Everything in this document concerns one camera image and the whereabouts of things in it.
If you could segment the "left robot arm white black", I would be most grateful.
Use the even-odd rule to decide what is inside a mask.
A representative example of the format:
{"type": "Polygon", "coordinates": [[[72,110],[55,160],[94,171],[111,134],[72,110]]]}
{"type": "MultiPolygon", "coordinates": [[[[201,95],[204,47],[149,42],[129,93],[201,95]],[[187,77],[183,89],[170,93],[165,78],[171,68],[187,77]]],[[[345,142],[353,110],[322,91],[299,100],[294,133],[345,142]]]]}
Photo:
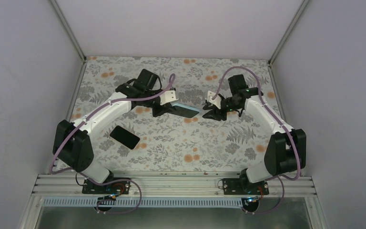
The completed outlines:
{"type": "Polygon", "coordinates": [[[94,158],[91,140],[136,106],[151,108],[154,117],[173,111],[172,103],[178,100],[173,88],[175,74],[170,75],[165,88],[155,90],[153,87],[159,80],[158,75],[143,69],[138,78],[119,85],[105,102],[88,114],[73,122],[59,122],[52,161],[61,160],[68,165],[67,170],[74,170],[89,179],[101,193],[110,192],[113,174],[94,158]]]}

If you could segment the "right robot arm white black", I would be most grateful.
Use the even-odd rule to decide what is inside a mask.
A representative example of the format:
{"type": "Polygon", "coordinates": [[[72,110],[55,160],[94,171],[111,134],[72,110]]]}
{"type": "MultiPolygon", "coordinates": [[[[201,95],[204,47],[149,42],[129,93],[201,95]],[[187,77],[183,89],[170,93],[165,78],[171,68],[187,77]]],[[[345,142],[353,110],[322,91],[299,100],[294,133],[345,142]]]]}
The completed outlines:
{"type": "Polygon", "coordinates": [[[205,94],[205,119],[225,121],[228,112],[236,111],[241,116],[247,112],[259,122],[262,129],[270,135],[263,160],[241,171],[239,188],[244,194],[257,189],[257,183],[273,177],[296,172],[295,179],[306,166],[306,133],[287,124],[272,107],[264,101],[257,87],[250,88],[242,74],[228,79],[232,96],[208,91],[205,94]]]}

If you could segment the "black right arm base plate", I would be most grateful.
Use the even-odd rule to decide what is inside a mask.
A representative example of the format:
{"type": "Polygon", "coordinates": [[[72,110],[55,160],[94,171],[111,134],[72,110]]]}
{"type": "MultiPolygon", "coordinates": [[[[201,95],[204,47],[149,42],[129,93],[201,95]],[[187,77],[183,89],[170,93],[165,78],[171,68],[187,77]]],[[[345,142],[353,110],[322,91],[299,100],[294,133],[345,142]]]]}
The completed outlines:
{"type": "Polygon", "coordinates": [[[217,182],[217,187],[225,195],[268,195],[269,188],[265,181],[250,183],[239,178],[223,178],[217,182]]]}

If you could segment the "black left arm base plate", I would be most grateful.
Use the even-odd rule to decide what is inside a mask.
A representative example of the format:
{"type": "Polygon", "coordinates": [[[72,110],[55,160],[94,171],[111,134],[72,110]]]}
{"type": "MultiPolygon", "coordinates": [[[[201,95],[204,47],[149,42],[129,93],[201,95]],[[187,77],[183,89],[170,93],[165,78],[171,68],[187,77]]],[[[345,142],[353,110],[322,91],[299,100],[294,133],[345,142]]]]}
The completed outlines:
{"type": "Polygon", "coordinates": [[[130,181],[118,181],[108,185],[96,185],[89,180],[86,180],[82,187],[83,194],[97,195],[127,195],[131,187],[130,181]]]}

